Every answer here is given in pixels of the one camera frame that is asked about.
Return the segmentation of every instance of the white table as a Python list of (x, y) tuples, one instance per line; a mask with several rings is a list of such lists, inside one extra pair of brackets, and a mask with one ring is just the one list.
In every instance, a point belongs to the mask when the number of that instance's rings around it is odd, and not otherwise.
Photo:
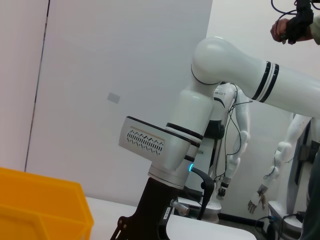
[[(109, 240), (116, 230), (119, 217), (131, 216), (136, 207), (115, 202), (86, 198), (94, 226), (91, 240)], [(250, 232), (214, 223), (171, 215), (167, 224), (171, 240), (256, 240)]]

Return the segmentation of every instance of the cable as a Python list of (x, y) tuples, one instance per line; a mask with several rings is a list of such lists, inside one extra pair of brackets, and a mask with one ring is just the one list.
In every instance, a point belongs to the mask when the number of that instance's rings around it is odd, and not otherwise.
[(271, 0), (271, 6), (273, 7), (274, 10), (276, 10), (278, 13), (284, 14), (284, 15), (295, 15), (291, 12), (284, 12), (284, 11), (280, 11), (279, 9), (277, 9), (274, 5), (274, 0)]
[(311, 2), (311, 5), (312, 5), (312, 7), (314, 7), (315, 9), (320, 10), (320, 8), (316, 7), (316, 5), (315, 5), (314, 2)]
[(276, 152), (277, 152), (277, 150), (276, 150), (276, 151), (274, 152), (274, 154), (273, 154), (273, 160), (274, 160), (273, 169), (272, 169), (272, 171), (271, 171), (269, 174), (264, 175), (264, 177), (263, 177), (264, 180), (266, 180), (268, 177), (270, 177), (271, 174), (273, 174), (274, 171), (275, 171), (275, 169), (276, 169), (276, 156), (275, 156)]
[(215, 178), (214, 178), (214, 181), (216, 181), (217, 178), (220, 178), (221, 176), (223, 176), (226, 173), (226, 170), (227, 170), (227, 164), (226, 164), (226, 161), (227, 161), (226, 160), (226, 151), (227, 151), (226, 142), (227, 142), (228, 128), (229, 128), (229, 124), (230, 124), (230, 121), (231, 121), (231, 119), (229, 119), (229, 122), (228, 122), (228, 118), (229, 118), (230, 111), (232, 111), (232, 113), (233, 113), (233, 109), (232, 108), (236, 104), (237, 99), (238, 99), (238, 88), (236, 87), (235, 89), (236, 89), (235, 100), (234, 100), (233, 104), (231, 105), (230, 109), (228, 110), (228, 113), (226, 115), (226, 121), (225, 121), (227, 123), (227, 125), (226, 125), (226, 128), (225, 128), (225, 137), (224, 137), (224, 172), (222, 174), (220, 174), (220, 175), (217, 175), (217, 168), (218, 168), (218, 163), (217, 163), (215, 165)]
[(255, 230), (256, 230), (258, 233), (260, 233), (260, 234), (263, 234), (263, 232), (258, 230), (257, 225), (258, 225), (258, 222), (259, 222), (260, 220), (262, 220), (262, 219), (271, 219), (271, 217), (270, 217), (270, 216), (263, 216), (263, 217), (259, 218), (257, 221), (255, 221), (254, 228), (255, 228)]
[[(228, 114), (227, 114), (227, 117), (226, 117), (226, 128), (225, 128), (225, 137), (224, 137), (224, 172), (220, 175), (217, 175), (217, 168), (218, 168), (218, 164), (215, 165), (215, 178), (214, 180), (216, 181), (217, 178), (220, 178), (221, 176), (224, 176), (226, 174), (226, 171), (227, 171), (227, 166), (228, 166), (228, 156), (232, 156), (232, 155), (235, 155), (237, 154), (240, 149), (241, 149), (241, 146), (242, 146), (242, 139), (241, 139), (241, 134), (240, 134), (240, 130), (239, 128), (237, 127), (235, 121), (233, 120), (232, 118), (232, 114), (234, 113), (234, 109), (236, 108), (236, 106), (238, 105), (241, 105), (241, 104), (249, 104), (249, 103), (252, 103), (253, 101), (250, 100), (250, 101), (245, 101), (245, 102), (241, 102), (241, 103), (236, 103), (237, 102), (237, 99), (238, 99), (238, 87), (231, 83), (232, 85), (235, 86), (235, 90), (236, 90), (236, 95), (235, 95), (235, 100), (233, 102), (233, 104), (231, 105), (229, 111), (228, 111)], [(229, 124), (230, 124), (230, 121), (233, 123), (233, 125), (235, 126), (237, 132), (238, 132), (238, 135), (239, 135), (239, 140), (240, 140), (240, 146), (239, 146), (239, 149), (234, 152), (234, 153), (229, 153), (229, 154), (226, 154), (227, 153), (227, 148), (226, 148), (226, 143), (227, 143), (227, 134), (228, 134), (228, 129), (229, 129)]]
[(284, 12), (279, 18), (278, 18), (278, 20), (276, 21), (276, 23), (275, 23), (275, 33), (278, 35), (278, 24), (279, 24), (279, 21), (280, 21), (280, 19), (282, 19), (285, 15), (297, 15), (296, 13), (293, 13), (293, 12), (296, 12), (297, 10), (295, 9), (295, 10), (291, 10), (291, 11), (288, 11), (288, 12)]
[(289, 161), (286, 161), (285, 164), (290, 163), (294, 158), (291, 158)]
[(289, 217), (292, 217), (292, 216), (297, 216), (297, 214), (289, 214), (289, 215), (284, 216), (284, 217), (282, 218), (282, 220), (281, 220), (281, 226), (279, 226), (279, 231), (278, 231), (278, 238), (277, 238), (277, 240), (280, 240), (280, 238), (281, 238), (282, 231), (283, 231), (283, 229), (284, 229), (285, 219), (286, 219), (286, 218), (289, 218)]

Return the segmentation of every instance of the yellow plastic bin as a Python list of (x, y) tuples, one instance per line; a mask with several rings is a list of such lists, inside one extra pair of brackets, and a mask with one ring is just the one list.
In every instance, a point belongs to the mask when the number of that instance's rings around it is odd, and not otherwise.
[(81, 185), (0, 167), (0, 240), (89, 240)]

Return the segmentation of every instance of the black bracket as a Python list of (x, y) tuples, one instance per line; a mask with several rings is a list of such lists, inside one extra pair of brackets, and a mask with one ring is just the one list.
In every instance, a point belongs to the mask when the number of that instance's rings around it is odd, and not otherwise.
[(171, 215), (171, 200), (179, 190), (149, 178), (135, 213), (119, 218), (110, 240), (170, 240), (167, 223)]
[(203, 182), (201, 183), (201, 188), (204, 190), (203, 191), (203, 198), (202, 198), (202, 205), (200, 209), (200, 213), (198, 215), (198, 220), (201, 220), (202, 217), (204, 216), (206, 207), (210, 201), (210, 198), (212, 196), (212, 193), (215, 190), (215, 181), (208, 176), (208, 174), (204, 173), (203, 171), (193, 167), (191, 169), (191, 172), (194, 172), (195, 174), (199, 175)]

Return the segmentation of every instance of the vent grille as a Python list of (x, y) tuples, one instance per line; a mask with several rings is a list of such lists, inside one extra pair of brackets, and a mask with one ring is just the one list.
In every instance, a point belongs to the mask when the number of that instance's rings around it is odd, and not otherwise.
[(145, 132), (132, 129), (127, 133), (126, 139), (129, 143), (135, 145), (137, 148), (142, 148), (147, 152), (155, 155), (160, 155), (164, 149), (164, 141), (154, 136), (150, 136)]

